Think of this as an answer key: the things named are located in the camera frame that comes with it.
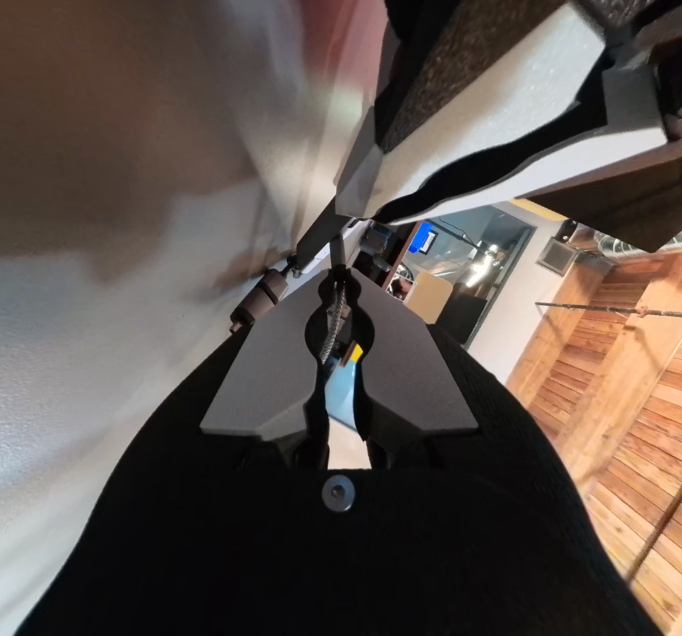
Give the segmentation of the small blue plastic bin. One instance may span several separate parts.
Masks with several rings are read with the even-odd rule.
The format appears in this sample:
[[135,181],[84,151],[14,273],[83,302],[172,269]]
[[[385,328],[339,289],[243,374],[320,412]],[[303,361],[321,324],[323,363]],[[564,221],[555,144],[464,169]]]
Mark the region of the small blue plastic bin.
[[420,223],[408,247],[408,252],[410,254],[421,254],[427,256],[431,251],[431,248],[438,235],[438,231],[436,231],[432,223]]

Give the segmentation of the wall air vent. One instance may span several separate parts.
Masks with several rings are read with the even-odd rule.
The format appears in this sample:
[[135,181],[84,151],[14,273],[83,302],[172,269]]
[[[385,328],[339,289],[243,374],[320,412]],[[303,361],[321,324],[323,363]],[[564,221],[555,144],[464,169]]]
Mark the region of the wall air vent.
[[554,237],[541,250],[535,264],[563,278],[578,255],[578,250]]

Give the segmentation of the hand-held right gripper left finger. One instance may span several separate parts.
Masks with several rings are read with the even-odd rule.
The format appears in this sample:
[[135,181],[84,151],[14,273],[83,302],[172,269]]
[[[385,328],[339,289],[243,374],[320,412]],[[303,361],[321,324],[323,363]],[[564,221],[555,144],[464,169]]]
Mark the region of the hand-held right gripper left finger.
[[209,436],[275,445],[294,468],[324,468],[329,418],[320,353],[334,277],[326,269],[257,320],[202,419]]

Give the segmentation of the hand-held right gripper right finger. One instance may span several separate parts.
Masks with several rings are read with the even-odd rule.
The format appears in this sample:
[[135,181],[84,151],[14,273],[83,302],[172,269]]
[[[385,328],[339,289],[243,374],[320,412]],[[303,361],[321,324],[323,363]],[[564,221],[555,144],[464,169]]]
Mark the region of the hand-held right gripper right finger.
[[354,380],[354,426],[371,468],[441,437],[475,434],[469,408],[427,324],[354,268],[346,269],[352,340],[362,349]]

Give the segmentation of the black wall screen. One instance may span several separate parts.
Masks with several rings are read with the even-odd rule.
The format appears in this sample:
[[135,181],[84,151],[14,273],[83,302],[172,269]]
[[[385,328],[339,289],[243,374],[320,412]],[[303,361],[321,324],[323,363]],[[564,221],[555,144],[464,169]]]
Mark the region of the black wall screen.
[[434,326],[464,346],[476,329],[488,300],[465,292],[454,292],[445,303]]

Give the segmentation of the silver ventilation duct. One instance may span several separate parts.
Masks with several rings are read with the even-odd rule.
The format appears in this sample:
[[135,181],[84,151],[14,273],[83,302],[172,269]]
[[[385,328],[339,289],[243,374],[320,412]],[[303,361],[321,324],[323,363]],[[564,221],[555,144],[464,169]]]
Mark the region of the silver ventilation duct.
[[620,239],[596,231],[581,223],[568,238],[567,244],[583,253],[601,256],[612,262],[624,262],[635,259],[650,259],[667,253],[681,250],[681,234],[671,238],[657,251],[649,253]]

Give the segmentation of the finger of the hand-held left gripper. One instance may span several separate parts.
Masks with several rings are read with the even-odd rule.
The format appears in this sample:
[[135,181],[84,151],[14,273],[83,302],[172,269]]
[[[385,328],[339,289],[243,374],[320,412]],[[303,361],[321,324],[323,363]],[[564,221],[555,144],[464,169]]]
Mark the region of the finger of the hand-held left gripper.
[[576,2],[552,13],[396,148],[372,143],[337,184],[336,213],[373,216],[440,169],[505,145],[567,111],[606,45]]
[[411,194],[380,210],[406,223],[541,193],[668,142],[653,70],[598,63],[574,102],[541,127],[442,166]]

